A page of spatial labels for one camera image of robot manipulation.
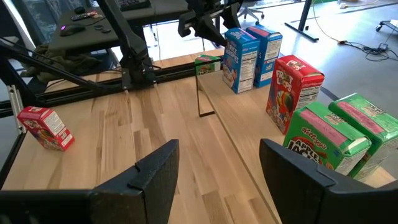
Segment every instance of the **concrete floor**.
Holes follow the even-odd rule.
[[[392,30],[383,27],[380,32],[375,32],[374,28],[381,20],[398,19],[396,17],[398,4],[363,11],[351,11],[395,2],[398,0],[380,0],[374,5],[347,9],[339,9],[336,2],[328,2],[316,4],[315,12],[317,16],[321,16],[318,18],[318,22],[323,30],[334,38],[377,47],[380,42],[386,41]],[[322,34],[313,19],[312,9],[308,15],[307,25],[310,27],[310,31],[320,38],[320,41],[317,43],[309,41],[284,25],[284,22],[299,20],[302,8],[303,3],[262,9],[266,18],[261,21],[261,24],[281,32],[284,36],[281,52],[284,55],[298,55],[321,70],[326,76],[324,85],[337,96],[343,97],[358,92],[398,118],[398,107],[396,107],[397,101],[395,100],[395,95],[398,93],[396,88],[397,62],[393,60],[370,62],[364,58],[365,53],[360,50],[337,45],[334,40]],[[253,26],[256,20],[248,16],[246,20],[240,18],[239,21],[242,27],[248,27]],[[149,55],[154,60],[214,49],[213,44],[207,40],[202,46],[201,39],[195,37],[193,32],[184,39],[179,37],[177,32],[170,32],[170,30],[177,30],[177,26],[178,24],[175,22],[154,26],[153,30],[159,42],[154,39],[149,27],[144,29]],[[388,44],[391,50],[398,52],[398,32],[391,35]],[[4,97],[7,98],[7,95],[4,96],[3,92],[5,91],[3,90],[4,84],[0,83],[0,100],[3,100]],[[318,99],[324,104],[330,102],[330,99],[324,94],[321,94]],[[0,119],[0,126],[2,129],[8,130],[0,133],[0,141],[9,146],[4,149],[0,148],[1,167],[8,154],[7,151],[15,139],[13,136],[16,136],[16,126],[11,118]],[[395,178],[398,178],[398,167],[395,165],[397,159],[398,151],[395,151],[383,164],[383,167]]]

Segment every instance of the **desk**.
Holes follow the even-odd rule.
[[[133,31],[144,40],[145,37],[142,30],[143,25],[178,19],[181,14],[188,12],[188,4],[185,0],[150,1],[151,7],[123,12],[123,16],[126,18]],[[99,14],[103,15],[102,10],[98,7],[89,8],[86,11],[91,10],[96,10]],[[60,27],[65,24],[74,23],[70,20],[70,18],[74,15],[76,14],[73,10],[65,12],[61,15],[58,26],[54,33],[53,40],[49,46],[50,50],[68,50],[69,52],[73,53],[85,53],[94,50],[108,49],[119,45],[118,37],[112,30],[107,19],[95,24],[102,25],[112,30],[107,34],[103,34],[97,30],[94,30],[94,26],[89,26],[83,32],[79,32],[67,37],[60,37]],[[76,21],[76,23],[87,25],[96,20],[98,19],[84,19],[81,21]]]
[[[222,50],[206,54],[220,55]],[[155,64],[190,63],[197,55]],[[106,72],[84,78],[105,80],[118,75]],[[61,82],[49,91],[72,85]],[[272,223],[218,118],[198,117],[195,90],[191,77],[128,95],[54,107],[76,141],[66,152],[49,151],[28,133],[3,189],[90,189],[177,138],[180,170],[170,224]]]
[[[285,138],[265,110],[270,86],[236,95],[222,81],[222,72],[200,75],[198,81],[272,211],[272,216],[280,223],[259,160],[260,139],[268,138],[282,144]],[[366,183],[380,187],[394,180],[393,176],[380,167]]]

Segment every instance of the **cereal box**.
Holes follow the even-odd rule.
[[[317,100],[323,79],[321,72],[294,55],[275,61],[266,110],[283,134],[293,111]]]
[[[202,75],[210,72],[220,71],[221,69],[221,62],[213,62],[206,65],[198,65],[203,62],[209,62],[212,60],[218,60],[219,57],[214,57],[210,55],[200,55],[195,59],[195,70],[197,75]]]
[[[246,32],[260,40],[254,72],[254,86],[260,88],[271,83],[275,60],[279,56],[280,45],[282,44],[282,34],[268,30],[262,25],[248,27]]]
[[[235,93],[253,88],[254,67],[260,41],[240,28],[225,33],[223,80]]]
[[[46,149],[66,151],[75,140],[54,110],[28,106],[17,117]]]
[[[365,181],[398,148],[398,120],[359,94],[332,102],[329,109],[372,141],[365,156],[349,173],[354,179]]]
[[[311,103],[294,112],[284,146],[347,175],[365,155],[370,140],[326,106]]]

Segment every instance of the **blue cereal box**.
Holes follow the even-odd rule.
[[[262,25],[248,27],[246,32],[260,40],[260,48],[254,72],[254,86],[263,87],[271,83],[275,60],[278,58],[282,34],[266,29]]]
[[[240,28],[227,31],[225,39],[224,82],[235,93],[251,90],[260,41]]]

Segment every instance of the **apple jacks box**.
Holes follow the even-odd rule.
[[[293,114],[284,146],[347,175],[362,159],[370,140],[319,102]]]
[[[332,102],[329,109],[372,141],[365,156],[349,173],[354,179],[364,181],[398,147],[398,120],[359,94]]]

